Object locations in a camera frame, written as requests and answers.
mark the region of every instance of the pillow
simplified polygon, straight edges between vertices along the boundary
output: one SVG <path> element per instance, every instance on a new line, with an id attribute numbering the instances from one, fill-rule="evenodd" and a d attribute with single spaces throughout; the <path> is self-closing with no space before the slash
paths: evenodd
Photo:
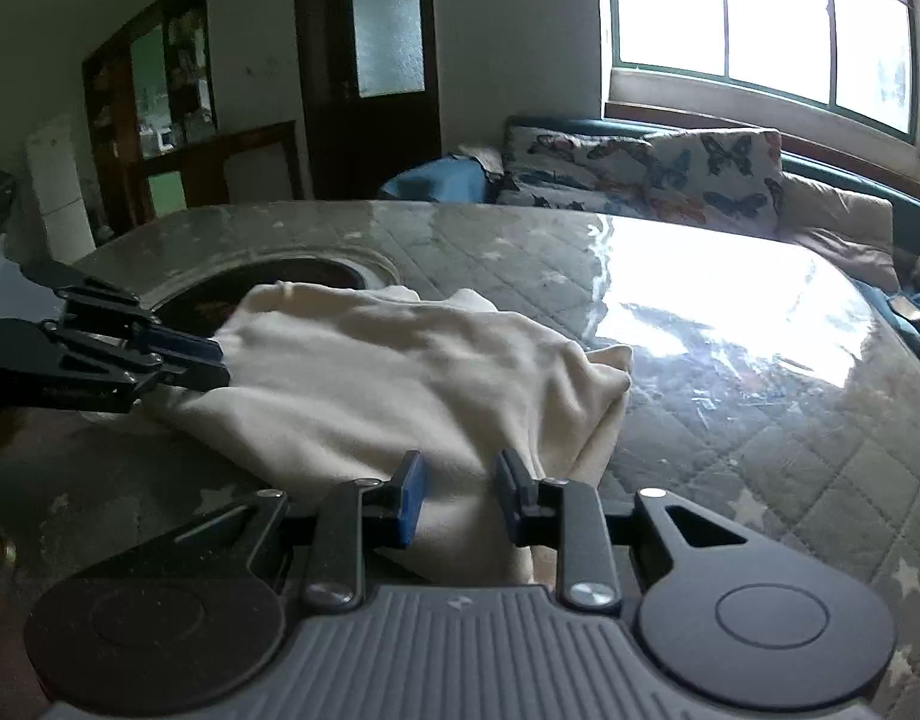
<path id="1" fill-rule="evenodd" d="M 783 172 L 775 129 L 689 129 L 655 133 L 644 140 L 653 146 L 647 199 L 658 218 L 777 237 Z M 671 218 L 671 208 L 687 213 Z"/>
<path id="2" fill-rule="evenodd" d="M 653 148 L 636 138 L 509 127 L 504 147 L 508 191 L 497 202 L 530 205 L 539 196 L 551 208 L 582 206 L 597 213 L 650 218 L 643 190 L 652 165 Z M 571 190 L 598 196 L 567 197 Z"/>
<path id="3" fill-rule="evenodd" d="M 890 201 L 799 175 L 785 175 L 784 189 L 781 241 L 815 251 L 885 293 L 898 292 Z"/>
<path id="4" fill-rule="evenodd" d="M 522 189 L 504 189 L 496 202 L 501 205 L 588 211 L 615 217 L 653 218 L 642 191 L 588 191 L 538 183 Z"/>

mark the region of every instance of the gray ribbed plate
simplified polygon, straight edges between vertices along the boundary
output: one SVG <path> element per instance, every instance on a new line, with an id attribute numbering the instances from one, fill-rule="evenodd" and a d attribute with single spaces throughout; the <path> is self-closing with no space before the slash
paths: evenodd
<path id="1" fill-rule="evenodd" d="M 821 716 L 824 713 L 810 715 Z M 759 717 L 693 698 L 626 629 L 543 587 L 380 587 L 356 613 L 304 623 L 246 689 L 180 715 L 223 720 L 712 720 Z M 864 704 L 837 720 L 873 720 Z M 56 704 L 47 720 L 94 717 Z"/>

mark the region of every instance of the blue cloth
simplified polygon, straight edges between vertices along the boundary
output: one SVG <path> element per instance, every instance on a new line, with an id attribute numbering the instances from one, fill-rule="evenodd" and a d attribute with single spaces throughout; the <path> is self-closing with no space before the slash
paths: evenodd
<path id="1" fill-rule="evenodd" d="M 381 199 L 490 202 L 490 181 L 471 157 L 445 156 L 406 170 L 380 187 Z"/>
<path id="2" fill-rule="evenodd" d="M 870 303 L 870 305 L 879 312 L 881 317 L 886 319 L 887 324 L 900 334 L 900 338 L 903 338 L 906 345 L 913 350 L 917 357 L 919 357 L 919 331 L 906 319 L 893 313 L 893 309 L 890 308 L 890 298 L 887 293 L 879 287 L 871 287 L 869 284 L 864 284 L 862 281 L 857 281 L 855 278 L 850 280 L 857 290 L 859 290 L 860 295 L 866 298 L 867 303 Z"/>

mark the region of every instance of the circular pad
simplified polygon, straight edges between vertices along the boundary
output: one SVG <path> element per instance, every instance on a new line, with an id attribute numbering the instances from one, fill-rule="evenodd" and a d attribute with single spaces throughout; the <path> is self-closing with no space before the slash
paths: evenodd
<path id="1" fill-rule="evenodd" d="M 202 707 L 256 674 L 284 618 L 252 578 L 72 579 L 40 599 L 26 654 L 50 698 L 149 716 Z"/>
<path id="2" fill-rule="evenodd" d="M 687 688 L 761 712 L 867 695 L 895 641 L 866 586 L 765 539 L 677 555 L 644 595 L 636 634 Z"/>
<path id="3" fill-rule="evenodd" d="M 826 630 L 829 613 L 819 598 L 797 587 L 748 584 L 720 599 L 716 618 L 745 644 L 784 650 L 815 640 Z"/>

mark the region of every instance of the window frame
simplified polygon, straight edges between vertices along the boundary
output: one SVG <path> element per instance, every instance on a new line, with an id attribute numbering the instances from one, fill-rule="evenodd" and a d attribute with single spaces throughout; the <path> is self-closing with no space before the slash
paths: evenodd
<path id="1" fill-rule="evenodd" d="M 732 79 L 730 77 L 730 0 L 723 0 L 723 28 L 724 35 L 726 40 L 724 42 L 724 74 L 709 74 L 701 73 L 701 71 L 694 70 L 684 70 L 682 68 L 676 67 L 666 67 L 663 65 L 650 65 L 644 64 L 642 62 L 624 62 L 620 59 L 620 14 L 619 14 L 619 0 L 610 0 L 610 24 L 612 25 L 612 50 L 613 50 L 613 66 L 615 68 L 625 68 L 630 70 L 645 70 L 645 71 L 654 71 L 655 73 L 669 73 L 674 74 L 675 76 L 687 76 L 692 79 L 706 79 L 711 81 L 717 81 L 722 84 L 727 84 L 727 86 L 737 86 L 743 89 L 751 89 L 754 92 L 763 92 L 765 94 L 774 95 L 775 97 L 786 98 L 787 100 L 794 100 L 797 103 L 802 103 L 808 105 L 811 108 L 817 108 L 819 110 L 828 111 L 829 113 L 836 114 L 837 116 L 842 116 L 846 119 L 853 119 L 855 122 L 860 122 L 860 124 L 866 124 L 867 127 L 872 127 L 877 129 L 880 132 L 884 132 L 887 135 L 890 135 L 894 138 L 904 141 L 905 143 L 911 143 L 915 145 L 919 137 L 919 47 L 917 45 L 917 20 L 916 20 L 916 9 L 914 9 L 913 0 L 907 1 L 907 10 L 909 11 L 909 25 L 910 25 L 910 119 L 909 119 L 909 132 L 903 132 L 900 129 L 895 129 L 895 127 L 890 127 L 889 124 L 884 124 L 883 122 L 878 122 L 876 119 L 871 119 L 869 116 L 864 116 L 861 113 L 852 111 L 849 108 L 843 108 L 840 105 L 836 104 L 836 85 L 837 85 L 837 45 L 836 45 L 836 4 L 834 0 L 826 0 L 826 7 L 828 8 L 829 14 L 829 30 L 831 30 L 831 83 L 829 84 L 829 90 L 831 90 L 831 102 L 830 103 L 821 103 L 818 100 L 809 100 L 809 98 L 801 97 L 800 95 L 795 95 L 790 92 L 784 92 L 780 89 L 773 89 L 769 86 L 762 86 L 760 84 L 751 83 L 750 81 L 741 81 L 739 79 Z"/>

